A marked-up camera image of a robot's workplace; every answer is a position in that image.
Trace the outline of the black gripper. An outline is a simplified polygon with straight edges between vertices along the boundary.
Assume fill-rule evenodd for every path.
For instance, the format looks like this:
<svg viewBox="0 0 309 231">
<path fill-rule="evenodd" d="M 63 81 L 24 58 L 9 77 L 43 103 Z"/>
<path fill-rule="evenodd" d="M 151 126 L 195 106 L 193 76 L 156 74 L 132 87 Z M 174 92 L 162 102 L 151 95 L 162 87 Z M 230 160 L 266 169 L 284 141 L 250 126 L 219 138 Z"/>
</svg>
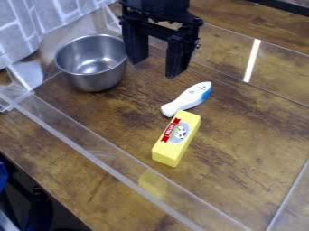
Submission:
<svg viewBox="0 0 309 231">
<path fill-rule="evenodd" d="M 167 38 L 166 77 L 189 68 L 203 20 L 190 13 L 190 0 L 119 0 L 122 33 L 132 64 L 148 58 L 148 35 Z"/>
</svg>

